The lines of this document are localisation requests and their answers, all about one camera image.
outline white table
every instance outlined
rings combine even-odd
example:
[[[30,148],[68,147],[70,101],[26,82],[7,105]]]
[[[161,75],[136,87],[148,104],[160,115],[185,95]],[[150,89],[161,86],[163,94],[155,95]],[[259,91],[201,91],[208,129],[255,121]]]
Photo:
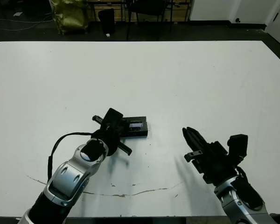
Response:
[[[262,42],[1,42],[0,216],[22,216],[57,138],[95,131],[109,107],[147,116],[148,137],[105,160],[71,217],[224,215],[183,158],[184,126],[225,147],[248,134],[241,167],[280,213],[280,60]],[[53,171],[87,140],[66,138]]]

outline dark floor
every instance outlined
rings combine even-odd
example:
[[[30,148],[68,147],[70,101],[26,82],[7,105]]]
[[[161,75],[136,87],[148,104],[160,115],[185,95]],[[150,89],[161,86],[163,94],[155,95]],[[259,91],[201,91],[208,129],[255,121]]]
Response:
[[[24,11],[20,16],[13,16],[15,12]],[[42,21],[51,20],[50,7],[41,10],[22,9],[21,5],[15,7],[0,6],[0,19],[17,21]],[[116,24],[116,31],[107,38],[102,31],[100,23],[90,23],[88,34],[75,33],[59,35],[53,21],[35,23],[23,23],[13,21],[0,21],[1,29],[25,29],[8,31],[0,29],[0,41],[126,41],[127,25],[123,22]],[[261,29],[228,28],[227,26],[191,26],[187,23],[170,24],[165,23],[141,23],[131,25],[129,41],[236,41],[256,40],[263,41],[279,58],[280,44],[269,34]]]

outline yellow bag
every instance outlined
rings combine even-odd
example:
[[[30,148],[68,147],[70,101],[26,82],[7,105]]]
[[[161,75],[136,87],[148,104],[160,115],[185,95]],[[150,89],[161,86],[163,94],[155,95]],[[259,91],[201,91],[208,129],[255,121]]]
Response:
[[[52,0],[53,19],[58,33],[65,34],[74,30],[85,30],[88,27],[86,0]]]

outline black trash can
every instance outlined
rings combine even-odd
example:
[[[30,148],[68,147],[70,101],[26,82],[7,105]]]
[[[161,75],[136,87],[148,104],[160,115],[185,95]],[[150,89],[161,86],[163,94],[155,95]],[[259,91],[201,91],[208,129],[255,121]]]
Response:
[[[115,32],[114,9],[106,9],[98,12],[98,18],[101,20],[104,34]]]

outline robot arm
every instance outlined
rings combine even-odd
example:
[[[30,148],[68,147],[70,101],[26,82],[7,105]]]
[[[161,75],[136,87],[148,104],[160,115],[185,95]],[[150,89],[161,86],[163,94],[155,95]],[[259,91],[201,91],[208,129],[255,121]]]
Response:
[[[113,155],[117,147],[128,155],[132,152],[119,140],[129,127],[121,113],[110,108],[104,119],[94,116],[93,120],[100,123],[101,128],[86,144],[80,145],[73,157],[61,164],[52,177],[50,164],[53,154],[49,157],[48,183],[20,224],[62,224],[104,159]]]
[[[227,142],[229,153],[218,142],[207,143],[200,133],[183,128],[183,136],[193,150],[185,155],[207,184],[215,185],[215,194],[232,224],[275,224],[257,191],[249,184],[238,164],[247,155],[248,136],[231,136]]]

